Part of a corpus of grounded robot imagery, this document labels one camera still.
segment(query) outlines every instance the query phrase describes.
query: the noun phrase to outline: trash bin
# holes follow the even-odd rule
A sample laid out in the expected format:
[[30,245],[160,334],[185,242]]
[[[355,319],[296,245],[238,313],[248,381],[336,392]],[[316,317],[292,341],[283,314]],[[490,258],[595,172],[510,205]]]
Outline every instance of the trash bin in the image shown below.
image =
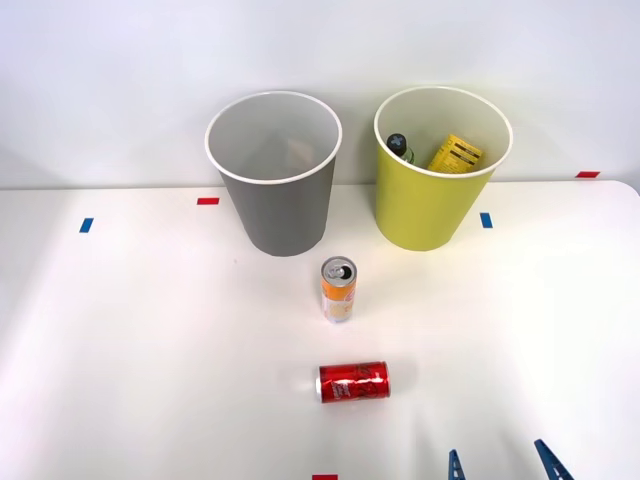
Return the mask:
[[205,149],[251,242],[270,255],[291,256],[324,234],[341,141],[338,116],[320,100],[265,92],[218,113]]
[[[473,93],[442,86],[392,95],[376,112],[374,130],[378,142],[376,222],[388,240],[408,250],[432,250],[451,239],[513,143],[511,125],[497,107]],[[393,133],[406,137],[414,165],[387,147],[386,140]],[[483,150],[471,172],[426,170],[449,134]]]

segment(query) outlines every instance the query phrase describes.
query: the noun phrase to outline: can lid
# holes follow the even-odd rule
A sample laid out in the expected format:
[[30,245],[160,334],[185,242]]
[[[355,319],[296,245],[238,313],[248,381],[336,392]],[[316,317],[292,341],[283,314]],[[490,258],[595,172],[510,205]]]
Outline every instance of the can lid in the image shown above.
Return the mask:
[[402,157],[407,152],[407,139],[401,133],[392,133],[387,138],[387,147],[394,154]]
[[322,278],[334,287],[351,285],[357,275],[356,264],[347,257],[331,257],[322,264]]

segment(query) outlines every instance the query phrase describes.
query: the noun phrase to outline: bottle cap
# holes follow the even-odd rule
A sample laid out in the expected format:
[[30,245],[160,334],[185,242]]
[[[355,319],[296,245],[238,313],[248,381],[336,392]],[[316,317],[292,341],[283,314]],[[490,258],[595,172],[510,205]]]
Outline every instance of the bottle cap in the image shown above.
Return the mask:
[[407,139],[401,133],[392,133],[387,138],[387,147],[399,157],[407,151]]

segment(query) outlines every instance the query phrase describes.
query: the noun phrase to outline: lying can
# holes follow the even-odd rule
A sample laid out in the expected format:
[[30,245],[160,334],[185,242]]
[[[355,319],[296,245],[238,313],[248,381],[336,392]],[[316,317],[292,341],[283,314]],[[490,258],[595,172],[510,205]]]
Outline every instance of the lying can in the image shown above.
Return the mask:
[[320,367],[316,392],[322,403],[386,398],[391,395],[386,362]]
[[351,317],[356,294],[356,265],[346,257],[331,257],[322,264],[322,312],[331,322]]

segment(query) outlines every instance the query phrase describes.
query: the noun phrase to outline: gray trash bin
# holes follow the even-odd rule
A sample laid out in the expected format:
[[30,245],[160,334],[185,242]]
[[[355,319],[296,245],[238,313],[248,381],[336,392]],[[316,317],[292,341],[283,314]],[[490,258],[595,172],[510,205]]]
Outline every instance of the gray trash bin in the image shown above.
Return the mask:
[[205,148],[251,242],[284,257],[309,250],[324,234],[341,141],[340,120],[321,101],[265,92],[218,113]]

